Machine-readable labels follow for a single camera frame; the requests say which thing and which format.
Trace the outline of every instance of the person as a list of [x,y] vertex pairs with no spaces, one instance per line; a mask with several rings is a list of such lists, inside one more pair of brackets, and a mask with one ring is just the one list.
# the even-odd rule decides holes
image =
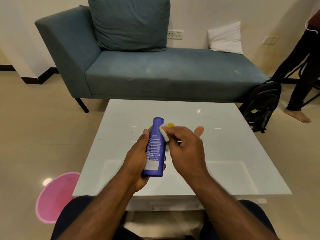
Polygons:
[[[180,126],[164,130],[170,138],[173,166],[197,195],[210,219],[200,232],[202,240],[279,240],[258,205],[246,200],[237,201],[210,176],[199,138],[203,127],[195,132]],[[66,205],[54,226],[51,240],[142,239],[119,223],[133,194],[149,179],[142,177],[149,132],[150,129],[143,131],[119,171],[97,196],[80,196]]]
[[301,111],[303,101],[320,77],[320,10],[310,19],[301,39],[276,70],[272,79],[280,81],[297,67],[308,55],[306,66],[294,88],[290,101],[284,112],[295,119],[310,123],[311,120]]

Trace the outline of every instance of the sofa seat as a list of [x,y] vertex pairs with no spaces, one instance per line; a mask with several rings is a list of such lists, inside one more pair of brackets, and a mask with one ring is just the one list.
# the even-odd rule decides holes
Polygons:
[[243,102],[269,79],[245,56],[208,49],[102,51],[85,72],[93,98]]

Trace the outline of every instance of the forearm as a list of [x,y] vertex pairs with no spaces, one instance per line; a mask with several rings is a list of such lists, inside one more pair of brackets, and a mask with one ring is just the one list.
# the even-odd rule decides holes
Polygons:
[[134,187],[121,170],[60,236],[65,239],[112,239]]
[[209,175],[187,180],[219,237],[226,240],[278,240]]

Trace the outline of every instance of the white cable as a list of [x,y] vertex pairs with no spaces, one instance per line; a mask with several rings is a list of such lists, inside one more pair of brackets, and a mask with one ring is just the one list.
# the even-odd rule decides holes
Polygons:
[[313,7],[313,9],[312,9],[312,11],[311,11],[311,14],[310,14],[310,17],[308,18],[308,20],[307,20],[306,23],[304,24],[304,27],[306,28],[306,30],[313,31],[313,32],[316,32],[316,33],[318,34],[318,31],[307,28],[307,23],[308,23],[309,20],[311,19],[311,16],[312,16],[312,14],[313,14],[313,11],[314,11],[315,7],[316,7],[316,6]]

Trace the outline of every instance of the pink plastic tub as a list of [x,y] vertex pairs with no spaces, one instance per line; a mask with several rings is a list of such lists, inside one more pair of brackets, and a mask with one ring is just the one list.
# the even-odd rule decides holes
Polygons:
[[63,208],[73,199],[80,173],[68,172],[53,179],[41,192],[35,214],[46,224],[55,224]]

